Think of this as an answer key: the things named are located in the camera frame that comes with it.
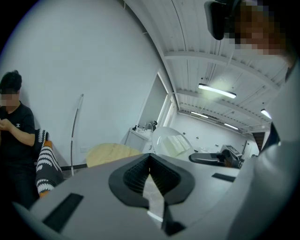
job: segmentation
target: ceiling light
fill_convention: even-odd
[[[229,127],[233,128],[233,129],[235,129],[235,130],[239,130],[237,127],[231,126],[231,125],[229,125],[229,124],[227,124],[227,123],[224,123],[224,125],[229,126]]]
[[[262,113],[263,115],[267,116],[268,118],[272,119],[271,116],[270,116],[270,114],[269,114],[265,109],[262,109],[262,110],[261,110],[261,113]]]
[[[208,90],[208,91],[211,91],[211,92],[216,92],[216,93],[222,94],[222,95],[230,97],[230,98],[236,98],[236,94],[235,93],[228,92],[228,91],[223,91],[223,90],[216,89],[216,88],[212,88],[212,87],[210,87],[210,86],[208,86],[206,84],[200,83],[199,84],[199,88],[200,89],[204,89],[204,90]]]
[[[204,118],[208,118],[208,116],[205,116],[205,115],[202,115],[202,114],[199,114],[197,112],[191,112],[192,114],[195,114],[195,115],[198,115],[198,116],[201,116],[201,117],[204,117]]]

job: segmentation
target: wall outlet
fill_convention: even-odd
[[[88,147],[81,147],[80,152],[81,153],[88,152]]]

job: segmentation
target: black baseboard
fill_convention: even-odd
[[[86,168],[88,167],[86,164],[79,164],[79,165],[74,165],[73,169],[81,169],[81,168]],[[64,167],[60,167],[62,171],[70,171],[71,170],[71,166],[64,166]]]

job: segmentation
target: white ceiling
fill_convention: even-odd
[[[205,1],[125,0],[165,64],[179,111],[210,115],[243,132],[264,131],[270,119],[260,111],[277,95],[288,67],[279,57],[237,50],[229,39],[215,40],[207,28]],[[237,97],[198,89],[199,83]]]

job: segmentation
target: wooden round table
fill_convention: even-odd
[[[122,158],[142,154],[139,150],[117,143],[103,143],[89,150],[86,156],[88,167],[110,163]]]

